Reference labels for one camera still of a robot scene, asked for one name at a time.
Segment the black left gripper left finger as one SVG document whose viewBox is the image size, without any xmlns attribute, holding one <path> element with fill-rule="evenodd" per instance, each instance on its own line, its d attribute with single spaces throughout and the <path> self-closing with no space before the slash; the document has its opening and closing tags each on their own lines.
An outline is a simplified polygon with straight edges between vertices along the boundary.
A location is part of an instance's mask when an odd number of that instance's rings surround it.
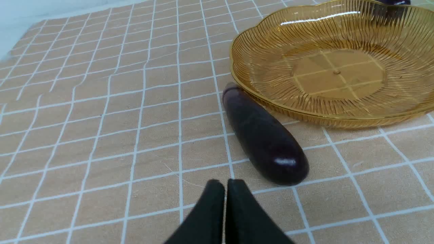
<svg viewBox="0 0 434 244">
<path fill-rule="evenodd" d="M 221 244 L 225 188 L 209 180 L 186 219 L 165 241 L 166 244 Z"/>
</svg>

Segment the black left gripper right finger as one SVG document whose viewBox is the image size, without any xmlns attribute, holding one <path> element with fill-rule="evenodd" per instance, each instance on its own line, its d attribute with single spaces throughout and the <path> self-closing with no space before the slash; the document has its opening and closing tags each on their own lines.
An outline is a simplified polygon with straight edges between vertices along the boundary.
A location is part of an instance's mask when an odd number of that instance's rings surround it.
<svg viewBox="0 0 434 244">
<path fill-rule="evenodd" d="M 226 202 L 226 244 L 293 244 L 256 201 L 241 179 L 229 179 Z"/>
</svg>

